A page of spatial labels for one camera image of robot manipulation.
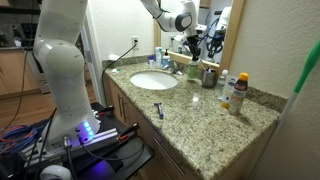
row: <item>soap bottle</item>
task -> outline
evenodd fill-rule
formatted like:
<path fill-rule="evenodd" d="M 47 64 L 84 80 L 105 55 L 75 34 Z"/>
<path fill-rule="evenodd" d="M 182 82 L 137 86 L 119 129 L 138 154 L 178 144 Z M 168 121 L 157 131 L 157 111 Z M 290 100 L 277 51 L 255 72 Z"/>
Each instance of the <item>soap bottle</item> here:
<path fill-rule="evenodd" d="M 234 85 L 234 90 L 229 103 L 229 113 L 237 115 L 240 113 L 244 98 L 248 90 L 248 74 L 240 73 L 239 79 Z"/>
<path fill-rule="evenodd" d="M 168 54 L 168 49 L 166 49 L 166 53 L 162 57 L 162 67 L 166 67 L 168 65 L 169 59 L 170 59 L 170 56 Z"/>
<path fill-rule="evenodd" d="M 228 75 L 228 70 L 224 69 L 221 75 L 218 77 L 217 85 L 214 89 L 214 92 L 218 100 L 222 100 L 223 90 L 224 90 L 224 85 L 226 83 L 227 75 Z"/>
<path fill-rule="evenodd" d="M 153 55 L 149 56 L 149 68 L 152 69 L 154 67 L 154 59 Z"/>
<path fill-rule="evenodd" d="M 14 43 L 16 44 L 17 47 L 20 47 L 22 42 L 21 34 L 19 30 L 16 28 L 16 26 L 12 26 L 12 30 L 13 30 Z"/>
<path fill-rule="evenodd" d="M 188 81 L 195 81 L 198 71 L 198 59 L 192 59 L 188 64 Z"/>

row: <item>bottle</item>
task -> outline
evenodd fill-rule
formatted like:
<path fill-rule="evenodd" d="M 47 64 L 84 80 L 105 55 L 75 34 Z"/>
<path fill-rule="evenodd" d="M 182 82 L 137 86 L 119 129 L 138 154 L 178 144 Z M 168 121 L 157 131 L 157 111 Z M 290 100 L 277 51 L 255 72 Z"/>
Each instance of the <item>bottle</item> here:
<path fill-rule="evenodd" d="M 164 56 L 162 57 L 162 67 L 165 67 L 168 65 L 170 56 L 168 54 L 168 49 L 166 49 L 166 53 L 164 53 Z"/>
<path fill-rule="evenodd" d="M 21 34 L 19 32 L 19 30 L 16 28 L 16 26 L 12 26 L 13 29 L 13 40 L 14 43 L 16 44 L 17 47 L 21 46 L 21 42 L 22 42 L 22 37 Z"/>
<path fill-rule="evenodd" d="M 149 56 L 149 68 L 153 68 L 154 67 L 154 60 L 153 60 L 153 55 Z"/>
<path fill-rule="evenodd" d="M 198 60 L 191 60 L 188 64 L 188 81 L 194 81 L 197 76 L 197 71 L 198 71 Z"/>
<path fill-rule="evenodd" d="M 228 75 L 228 70 L 224 69 L 222 71 L 221 75 L 218 77 L 217 85 L 214 89 L 214 92 L 215 92 L 218 100 L 222 100 L 223 90 L 224 90 L 224 86 L 226 84 L 227 75 Z"/>
<path fill-rule="evenodd" d="M 237 115 L 240 113 L 244 98 L 248 90 L 248 74 L 240 73 L 239 79 L 234 85 L 234 90 L 229 103 L 229 113 Z"/>
<path fill-rule="evenodd" d="M 162 47 L 156 47 L 156 59 L 154 62 L 154 67 L 161 68 L 161 59 L 162 59 Z"/>
<path fill-rule="evenodd" d="M 224 89 L 223 89 L 221 107 L 224 107 L 226 109 L 229 108 L 230 99 L 232 96 L 234 85 L 236 84 L 237 80 L 238 80 L 238 77 L 232 76 L 230 74 L 227 75 L 226 83 L 224 84 Z"/>

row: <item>soap dispenser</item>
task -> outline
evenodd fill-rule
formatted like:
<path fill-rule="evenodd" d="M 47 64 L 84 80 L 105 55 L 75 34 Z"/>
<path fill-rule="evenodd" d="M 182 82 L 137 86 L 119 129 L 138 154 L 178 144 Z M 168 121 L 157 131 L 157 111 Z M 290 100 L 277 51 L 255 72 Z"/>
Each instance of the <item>soap dispenser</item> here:
<path fill-rule="evenodd" d="M 166 49 L 166 53 L 162 58 L 162 67 L 166 67 L 168 65 L 169 60 L 170 60 L 170 56 L 168 54 L 168 49 Z"/>
<path fill-rule="evenodd" d="M 195 81 L 198 72 L 199 60 L 198 58 L 192 58 L 188 64 L 188 81 Z"/>

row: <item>cup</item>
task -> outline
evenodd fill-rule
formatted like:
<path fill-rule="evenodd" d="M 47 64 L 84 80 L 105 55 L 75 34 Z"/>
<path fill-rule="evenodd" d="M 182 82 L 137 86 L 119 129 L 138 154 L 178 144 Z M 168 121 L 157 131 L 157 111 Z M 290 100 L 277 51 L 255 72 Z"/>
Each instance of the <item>cup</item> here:
<path fill-rule="evenodd" d="M 214 78 L 215 72 L 214 71 L 204 71 L 202 77 L 202 87 L 205 88 L 213 88 L 214 87 Z"/>

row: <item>electrical outlet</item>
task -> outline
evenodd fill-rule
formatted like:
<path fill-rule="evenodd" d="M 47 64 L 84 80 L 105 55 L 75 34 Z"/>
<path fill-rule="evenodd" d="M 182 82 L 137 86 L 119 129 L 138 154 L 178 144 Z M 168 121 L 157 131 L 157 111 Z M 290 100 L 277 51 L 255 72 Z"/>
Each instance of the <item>electrical outlet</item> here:
<path fill-rule="evenodd" d="M 131 41 L 132 46 L 134 46 L 135 41 L 138 41 L 136 47 L 134 47 L 133 49 L 139 49 L 139 36 L 131 36 Z"/>
<path fill-rule="evenodd" d="M 174 35 L 169 35 L 169 47 L 173 47 Z"/>

